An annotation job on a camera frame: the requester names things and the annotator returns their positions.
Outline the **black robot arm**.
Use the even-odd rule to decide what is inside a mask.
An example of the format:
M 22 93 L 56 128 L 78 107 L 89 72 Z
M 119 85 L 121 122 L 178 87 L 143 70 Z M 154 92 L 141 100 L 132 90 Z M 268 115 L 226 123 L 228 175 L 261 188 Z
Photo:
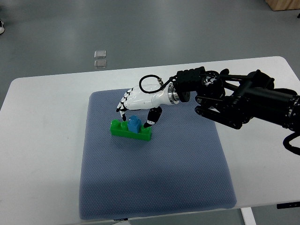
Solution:
M 170 93 L 176 101 L 188 102 L 195 91 L 195 112 L 207 119 L 240 129 L 255 117 L 293 131 L 283 146 L 299 155 L 290 141 L 300 135 L 300 97 L 294 90 L 276 89 L 274 81 L 260 70 L 231 75 L 227 68 L 218 73 L 199 67 L 179 71 L 167 83 L 172 83 Z

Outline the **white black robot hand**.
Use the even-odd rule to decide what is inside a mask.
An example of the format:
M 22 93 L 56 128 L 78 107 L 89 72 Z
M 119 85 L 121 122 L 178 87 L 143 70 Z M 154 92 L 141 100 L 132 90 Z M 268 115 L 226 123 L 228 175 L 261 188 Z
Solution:
M 143 127 L 148 128 L 156 124 L 162 113 L 161 105 L 175 105 L 179 103 L 172 84 L 158 90 L 160 85 L 149 84 L 141 88 L 135 86 L 127 90 L 120 100 L 116 111 L 120 113 L 123 121 L 126 121 L 125 111 L 127 110 L 149 110 L 147 121 Z

